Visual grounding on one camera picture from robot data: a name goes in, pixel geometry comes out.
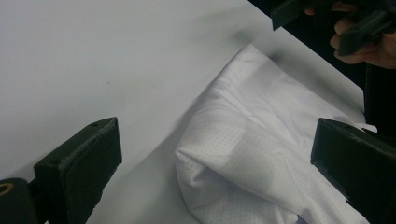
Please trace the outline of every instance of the white surface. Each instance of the white surface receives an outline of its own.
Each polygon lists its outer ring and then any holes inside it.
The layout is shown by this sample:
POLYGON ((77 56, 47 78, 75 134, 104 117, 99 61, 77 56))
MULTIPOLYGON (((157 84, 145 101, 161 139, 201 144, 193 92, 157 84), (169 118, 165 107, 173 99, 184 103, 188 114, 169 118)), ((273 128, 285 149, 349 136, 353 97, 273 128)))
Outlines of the white surface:
POLYGON ((319 118, 341 111, 249 45, 227 65, 177 147, 177 180, 205 224, 368 223, 311 165, 319 118))
POLYGON ((120 120, 124 161, 89 223, 195 222, 173 150, 189 108, 257 37, 285 71, 311 75, 311 88, 325 87, 362 121, 361 91, 329 65, 322 71, 326 63, 292 36, 273 33, 247 1, 0 0, 0 21, 0 178, 31 180, 32 166, 85 125, 120 120))

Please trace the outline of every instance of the human hand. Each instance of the human hand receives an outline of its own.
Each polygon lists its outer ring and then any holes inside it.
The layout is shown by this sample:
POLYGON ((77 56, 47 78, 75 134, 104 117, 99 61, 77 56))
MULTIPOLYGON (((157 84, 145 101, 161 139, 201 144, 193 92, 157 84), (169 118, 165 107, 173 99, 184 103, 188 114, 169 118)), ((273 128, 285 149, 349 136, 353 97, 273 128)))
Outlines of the human hand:
MULTIPOLYGON (((332 6, 332 10, 354 12, 356 7, 338 2, 332 6)), ((314 15, 315 11, 313 8, 309 8, 305 10, 305 13, 314 15)), ((338 50, 341 35, 354 24, 348 17, 341 19, 335 24, 334 30, 336 34, 330 41, 330 45, 335 48, 334 56, 348 64, 367 62, 387 69, 396 69, 396 34, 383 34, 377 45, 370 43, 352 55, 339 56, 338 50)))

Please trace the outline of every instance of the perforated fabric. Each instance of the perforated fabric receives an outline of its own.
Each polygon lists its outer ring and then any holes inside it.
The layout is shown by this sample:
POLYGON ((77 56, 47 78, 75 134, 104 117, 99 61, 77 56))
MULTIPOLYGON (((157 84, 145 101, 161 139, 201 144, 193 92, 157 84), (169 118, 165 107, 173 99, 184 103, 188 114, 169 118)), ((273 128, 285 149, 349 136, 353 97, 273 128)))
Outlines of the perforated fabric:
POLYGON ((253 46, 227 65, 176 151, 177 179, 203 223, 367 223, 309 162, 318 118, 342 112, 253 46))

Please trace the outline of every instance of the white table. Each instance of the white table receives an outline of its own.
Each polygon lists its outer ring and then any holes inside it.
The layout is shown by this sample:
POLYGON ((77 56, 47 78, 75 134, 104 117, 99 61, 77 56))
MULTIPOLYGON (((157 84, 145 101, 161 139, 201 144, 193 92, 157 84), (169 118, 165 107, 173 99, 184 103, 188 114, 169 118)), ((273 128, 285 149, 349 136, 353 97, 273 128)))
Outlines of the white table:
POLYGON ((89 223, 197 223, 173 150, 205 88, 252 41, 364 121, 361 90, 272 32, 248 1, 0 1, 0 179, 32 180, 33 165, 74 133, 118 117, 123 164, 89 223))

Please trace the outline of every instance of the black object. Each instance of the black object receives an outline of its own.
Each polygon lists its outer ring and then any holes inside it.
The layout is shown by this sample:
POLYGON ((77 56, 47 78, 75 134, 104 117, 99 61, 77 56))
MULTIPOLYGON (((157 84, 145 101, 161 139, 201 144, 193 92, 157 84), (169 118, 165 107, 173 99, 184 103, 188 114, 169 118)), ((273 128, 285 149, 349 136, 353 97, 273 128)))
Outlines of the black object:
MULTIPOLYGON (((248 0, 267 16, 271 16, 273 8, 284 2, 283 0, 248 0)), ((307 16, 302 11, 297 19, 290 21, 284 28, 311 48, 320 57, 330 63, 334 68, 343 73, 364 91, 364 107, 366 122, 376 126, 378 133, 396 137, 396 71, 367 66, 366 63, 349 65, 334 57, 334 49, 329 41, 335 34, 333 26, 345 13, 333 12, 330 25, 314 28, 313 17, 307 16)))
MULTIPOLYGON (((271 9, 273 28, 288 24, 299 16, 301 10, 313 8, 314 27, 331 24, 332 4, 339 0, 285 0, 271 9)), ((356 22, 341 35, 339 55, 346 56, 357 52, 367 43, 378 43, 384 33, 393 33, 396 20, 392 12, 388 12, 385 0, 344 0, 343 3, 357 5, 354 15, 356 22)))
POLYGON ((31 183, 0 182, 0 223, 85 223, 121 160, 117 118, 88 125, 35 165, 31 183))
POLYGON ((319 119, 311 163, 370 223, 396 223, 396 141, 319 119))

